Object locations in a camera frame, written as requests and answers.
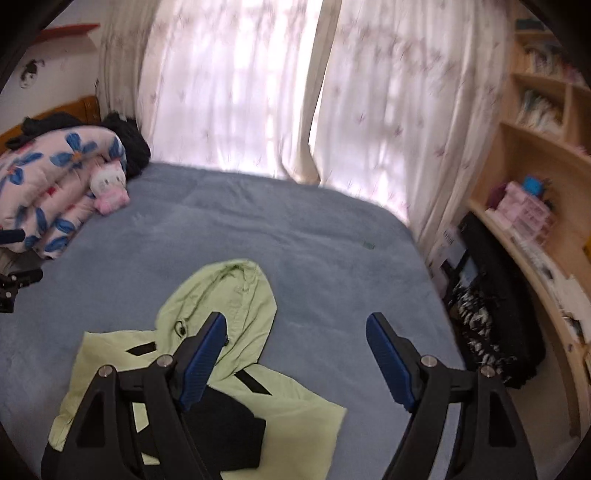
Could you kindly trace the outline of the pink storage box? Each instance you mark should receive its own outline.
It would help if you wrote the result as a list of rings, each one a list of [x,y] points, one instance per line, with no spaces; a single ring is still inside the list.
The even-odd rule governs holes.
[[[555,223],[551,210],[516,182],[506,185],[496,213],[506,228],[513,228],[526,241],[539,245],[546,242]]]

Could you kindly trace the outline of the red wall shelf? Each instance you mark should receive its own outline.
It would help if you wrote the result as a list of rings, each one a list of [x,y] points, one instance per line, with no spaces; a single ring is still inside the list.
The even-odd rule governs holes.
[[[32,44],[41,44],[47,41],[66,37],[84,36],[100,27],[99,23],[78,23],[58,27],[51,27],[42,30]]]

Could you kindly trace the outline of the black clothes by headboard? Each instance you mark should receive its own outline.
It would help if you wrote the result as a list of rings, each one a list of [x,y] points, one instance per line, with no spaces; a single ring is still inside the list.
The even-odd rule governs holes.
[[[51,113],[41,119],[26,117],[20,125],[20,134],[10,136],[1,142],[6,150],[16,151],[36,137],[53,130],[84,125],[84,122],[64,111]],[[134,119],[122,119],[117,112],[107,115],[100,127],[114,132],[121,141],[126,154],[126,180],[138,177],[148,165],[151,152],[147,142],[140,134]]]

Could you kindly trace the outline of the blue cup on shelf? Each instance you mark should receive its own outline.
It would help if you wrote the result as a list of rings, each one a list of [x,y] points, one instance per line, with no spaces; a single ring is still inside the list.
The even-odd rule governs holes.
[[[527,175],[523,181],[523,189],[530,195],[542,198],[545,191],[544,181],[537,177]]]

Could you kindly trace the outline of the floral pink quilt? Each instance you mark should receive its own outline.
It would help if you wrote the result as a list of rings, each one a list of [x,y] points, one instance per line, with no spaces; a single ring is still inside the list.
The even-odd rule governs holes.
[[[4,245],[42,259],[64,252],[89,218],[98,213],[89,188],[93,170],[126,154],[118,136],[102,127],[80,126],[43,134],[1,156],[1,229],[22,229],[25,240]]]

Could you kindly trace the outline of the green and black hoodie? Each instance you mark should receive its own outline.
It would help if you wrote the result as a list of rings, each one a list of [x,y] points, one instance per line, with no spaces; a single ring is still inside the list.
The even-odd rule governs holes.
[[[160,308],[152,330],[84,334],[70,385],[54,419],[42,460],[51,478],[83,395],[104,364],[146,367],[197,334],[211,312],[224,315],[228,344],[208,389],[186,416],[202,457],[224,479],[325,479],[346,409],[296,380],[259,364],[276,317],[270,282],[256,262],[209,264],[189,277]]]

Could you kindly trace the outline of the wooden bookshelf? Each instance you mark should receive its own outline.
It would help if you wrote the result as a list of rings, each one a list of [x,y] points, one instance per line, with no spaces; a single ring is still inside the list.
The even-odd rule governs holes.
[[[590,88],[556,36],[526,13],[510,37],[501,119],[468,201],[529,282],[556,358],[569,433],[590,427]],[[496,213],[506,185],[544,181],[555,223],[543,245],[506,228]]]

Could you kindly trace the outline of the sheer white curtain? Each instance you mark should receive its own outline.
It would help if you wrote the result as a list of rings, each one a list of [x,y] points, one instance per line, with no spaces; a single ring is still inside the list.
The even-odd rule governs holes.
[[[383,206],[431,256],[498,118],[505,1],[113,1],[101,108],[154,159]]]

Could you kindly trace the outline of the pink cat plush toy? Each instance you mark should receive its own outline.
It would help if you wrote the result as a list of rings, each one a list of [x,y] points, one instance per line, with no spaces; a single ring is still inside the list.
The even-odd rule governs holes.
[[[125,173],[118,161],[95,168],[90,176],[89,188],[95,197],[94,208],[102,216],[110,215],[130,202]]]

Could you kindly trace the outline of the black wall sticker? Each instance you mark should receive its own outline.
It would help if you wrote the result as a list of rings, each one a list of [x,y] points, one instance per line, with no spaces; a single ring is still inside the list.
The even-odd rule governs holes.
[[[19,76],[19,86],[21,89],[28,89],[34,85],[38,78],[39,69],[45,66],[45,61],[42,59],[30,60],[24,67]]]

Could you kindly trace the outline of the black white patterned clothes pile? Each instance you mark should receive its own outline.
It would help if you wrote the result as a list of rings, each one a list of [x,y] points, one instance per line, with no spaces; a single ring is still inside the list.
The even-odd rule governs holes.
[[[466,367],[490,366],[509,388],[537,375],[546,357],[529,282],[501,242],[472,212],[459,225],[463,252],[446,260],[444,295]]]

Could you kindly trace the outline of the grey-blue bed blanket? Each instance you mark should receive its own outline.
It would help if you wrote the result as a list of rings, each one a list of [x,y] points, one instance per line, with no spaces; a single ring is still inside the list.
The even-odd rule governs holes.
[[[277,313],[262,363],[346,409],[332,479],[379,479],[408,424],[366,340],[380,312],[424,354],[462,364],[409,230],[376,205],[287,181],[153,164],[130,204],[92,218],[1,319],[1,420],[38,470],[87,332],[148,330],[202,266],[262,267]]]

